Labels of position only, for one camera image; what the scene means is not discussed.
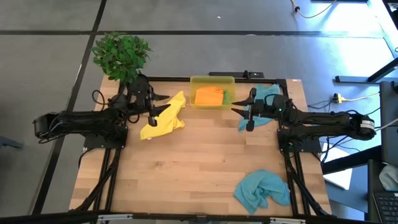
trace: gray floor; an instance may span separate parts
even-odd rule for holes
[[[327,4],[297,1],[313,14]],[[91,30],[99,0],[5,0],[0,2],[0,29]],[[311,20],[292,15],[288,0],[128,0],[109,1],[100,30],[300,30],[345,32],[345,37],[147,35],[149,76],[206,75],[210,71],[263,71],[268,78],[303,80],[308,103],[334,93],[355,98],[378,91],[377,86],[336,85],[336,75],[368,76],[393,59],[375,12],[364,3],[338,3]],[[51,143],[39,145],[34,118],[63,110],[78,72],[87,36],[0,35],[0,136],[25,143],[21,150],[0,150],[0,217],[30,212]],[[99,88],[101,70],[90,62],[75,110],[92,110],[91,92]],[[379,107],[378,97],[333,105],[332,110],[368,113]],[[372,119],[379,124],[379,113]],[[367,149],[372,141],[346,146]],[[44,212],[68,209],[83,138],[67,136]],[[332,202],[339,217],[363,219]]]

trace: light blue towel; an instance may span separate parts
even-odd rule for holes
[[[257,95],[255,97],[255,100],[263,100],[267,95],[279,94],[279,92],[280,92],[279,85],[277,85],[277,84],[273,84],[270,87],[265,87],[263,85],[256,85],[255,88],[257,89]],[[274,96],[267,97],[268,105],[271,105],[273,101],[274,101]],[[270,122],[271,120],[272,119],[269,119],[269,118],[253,117],[255,127],[265,125],[268,122]],[[241,118],[241,120],[239,122],[238,131],[243,131],[246,128],[247,123],[248,123],[248,120]]]
[[[268,208],[268,196],[280,205],[290,204],[287,184],[278,175],[263,169],[246,176],[236,187],[234,196],[251,215],[257,207]]]

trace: orange cloth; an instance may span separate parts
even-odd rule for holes
[[[198,105],[222,105],[224,90],[217,86],[206,86],[197,89],[195,104]]]

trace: keyboard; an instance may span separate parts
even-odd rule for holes
[[[380,220],[385,224],[398,224],[398,192],[373,194]]]

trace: table leg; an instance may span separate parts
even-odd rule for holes
[[[398,82],[398,78],[383,78],[398,67],[398,58],[382,67],[375,74],[370,77],[354,77],[354,76],[336,76],[337,83],[367,83],[367,84],[378,84],[383,81],[387,82]]]
[[[326,162],[322,166],[322,172],[325,175],[361,166],[367,164],[370,159],[381,161],[381,146],[372,147],[362,152]]]
[[[0,136],[0,147],[2,146],[11,146],[11,147],[15,147],[15,148],[22,148],[24,145],[22,143],[19,143],[17,141],[5,138]]]

